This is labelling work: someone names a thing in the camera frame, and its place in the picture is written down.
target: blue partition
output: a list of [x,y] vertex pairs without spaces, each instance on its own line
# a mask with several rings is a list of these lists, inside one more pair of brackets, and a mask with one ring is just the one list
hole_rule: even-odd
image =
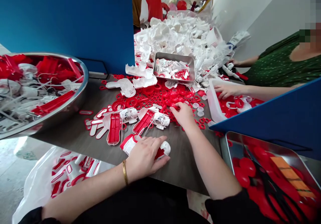
[[210,127],[234,131],[321,160],[321,79]]
[[0,6],[0,43],[11,52],[70,54],[103,61],[115,74],[134,63],[132,0],[0,0]]

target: black shirt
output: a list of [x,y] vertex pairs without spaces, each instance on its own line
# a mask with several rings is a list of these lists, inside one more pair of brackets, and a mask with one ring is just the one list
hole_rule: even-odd
[[[207,211],[217,223],[273,223],[264,217],[246,191],[223,200],[207,200]],[[54,218],[41,221],[42,207],[30,211],[20,224],[58,224]],[[83,212],[79,223],[204,223],[209,222],[188,208],[186,190],[145,178]]]

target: metal container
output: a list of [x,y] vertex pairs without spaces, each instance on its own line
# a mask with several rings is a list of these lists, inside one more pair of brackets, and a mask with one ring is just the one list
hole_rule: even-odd
[[156,59],[166,59],[166,60],[172,60],[172,61],[178,61],[178,62],[179,61],[186,62],[188,67],[190,67],[190,80],[168,79],[168,78],[156,76],[154,75],[154,73],[156,72],[155,71],[156,64],[154,64],[154,67],[153,67],[153,76],[160,79],[166,79],[168,81],[179,82],[179,83],[191,83],[195,81],[195,63],[194,63],[193,57],[186,56],[186,55],[157,52],[155,54],[154,63],[156,63]]
[[290,166],[298,169],[303,177],[304,183],[315,190],[321,192],[321,188],[305,163],[301,160],[298,154],[293,150],[282,147],[280,145],[272,144],[260,139],[256,139],[247,135],[242,135],[229,131],[220,139],[222,157],[225,163],[230,167],[234,174],[233,158],[243,158],[243,144],[245,145],[260,145],[263,149],[267,149],[275,156],[281,156]]
[[10,53],[8,55],[13,56],[17,54],[24,54],[26,56],[41,57],[41,56],[52,56],[55,58],[68,59],[71,58],[76,65],[81,68],[84,73],[84,80],[79,88],[79,90],[71,97],[67,102],[62,106],[58,107],[51,113],[45,115],[44,117],[35,120],[29,124],[21,126],[19,128],[10,130],[8,132],[0,134],[0,139],[16,138],[22,136],[33,135],[37,132],[44,131],[48,128],[53,127],[54,125],[61,123],[62,121],[69,118],[73,113],[77,112],[85,100],[85,87],[88,83],[88,70],[85,64],[79,59],[60,53],[51,53],[51,52],[24,52],[24,53]]

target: hand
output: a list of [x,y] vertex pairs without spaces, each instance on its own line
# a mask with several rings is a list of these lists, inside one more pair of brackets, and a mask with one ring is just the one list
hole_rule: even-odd
[[174,107],[170,107],[170,110],[174,114],[179,124],[184,129],[187,129],[188,126],[195,125],[192,109],[186,103],[182,103],[182,102],[178,102],[175,105],[178,106],[180,110],[177,111]]
[[230,59],[229,63],[233,63],[234,67],[241,67],[242,65],[242,62],[239,62],[236,59]]
[[247,86],[246,85],[218,85],[214,87],[215,92],[222,92],[219,95],[219,99],[225,100],[230,96],[240,96],[245,94]]
[[166,136],[159,138],[143,137],[135,144],[126,160],[126,172],[129,183],[155,173],[170,160],[169,156],[164,156],[160,160],[155,161],[157,151],[166,139]]

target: blue wall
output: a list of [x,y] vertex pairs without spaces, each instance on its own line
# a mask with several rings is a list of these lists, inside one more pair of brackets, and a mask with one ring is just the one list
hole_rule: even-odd
[[115,74],[134,63],[132,0],[0,0],[0,16],[0,43],[11,52],[102,60]]

